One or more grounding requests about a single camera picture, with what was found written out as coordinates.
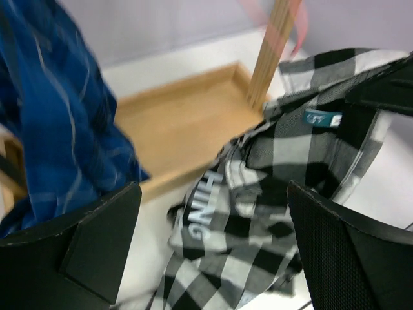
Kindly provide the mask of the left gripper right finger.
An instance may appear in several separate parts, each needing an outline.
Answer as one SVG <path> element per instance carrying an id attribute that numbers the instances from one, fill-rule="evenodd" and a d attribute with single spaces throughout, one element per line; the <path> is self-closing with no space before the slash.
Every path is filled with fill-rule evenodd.
<path id="1" fill-rule="evenodd" d="M 314 309 L 412 309 L 412 232 L 287 188 Z"/>

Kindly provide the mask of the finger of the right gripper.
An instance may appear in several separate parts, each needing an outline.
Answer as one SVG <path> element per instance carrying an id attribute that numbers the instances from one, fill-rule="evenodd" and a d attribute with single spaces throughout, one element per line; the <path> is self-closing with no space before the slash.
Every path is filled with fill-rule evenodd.
<path id="1" fill-rule="evenodd" d="M 411 113 L 412 55 L 351 89 L 345 101 L 393 113 Z"/>

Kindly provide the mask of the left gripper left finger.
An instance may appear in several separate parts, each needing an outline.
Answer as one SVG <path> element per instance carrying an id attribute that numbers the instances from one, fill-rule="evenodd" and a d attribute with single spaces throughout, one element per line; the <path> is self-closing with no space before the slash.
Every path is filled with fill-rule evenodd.
<path id="1" fill-rule="evenodd" d="M 90 205 L 1 239 L 1 309 L 109 309 L 141 203 L 129 183 Z"/>

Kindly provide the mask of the black white checkered shirt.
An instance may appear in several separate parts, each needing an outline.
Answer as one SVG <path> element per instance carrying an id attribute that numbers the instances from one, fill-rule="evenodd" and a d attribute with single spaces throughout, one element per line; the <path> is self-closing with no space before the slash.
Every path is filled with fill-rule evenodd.
<path id="1" fill-rule="evenodd" d="M 151 309 L 240 309 L 302 270 L 287 202 L 296 181 L 344 203 L 410 103 L 346 100 L 362 82 L 412 61 L 406 52 L 333 50 L 279 64 L 285 93 L 231 139 L 169 210 L 172 255 Z"/>

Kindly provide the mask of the pink wire hanger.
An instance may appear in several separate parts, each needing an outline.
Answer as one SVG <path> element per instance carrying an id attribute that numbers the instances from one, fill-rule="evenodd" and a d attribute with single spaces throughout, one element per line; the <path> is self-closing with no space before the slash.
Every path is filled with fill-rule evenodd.
<path id="1" fill-rule="evenodd" d="M 275 56 L 281 57 L 293 28 L 296 29 L 296 45 L 290 52 L 295 57 L 308 32 L 308 14 L 302 1 L 274 1 L 270 14 L 262 7 L 262 1 L 238 1 L 255 24 L 267 23 L 263 42 Z"/>

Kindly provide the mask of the blue plaid shirt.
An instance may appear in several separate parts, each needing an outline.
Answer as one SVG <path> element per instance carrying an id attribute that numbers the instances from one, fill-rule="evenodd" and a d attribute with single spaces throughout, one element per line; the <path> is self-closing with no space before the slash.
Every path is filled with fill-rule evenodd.
<path id="1" fill-rule="evenodd" d="M 149 179 L 114 122 L 117 101 L 57 1 L 1 2 L 1 124 L 22 144 L 28 195 L 1 236 Z"/>

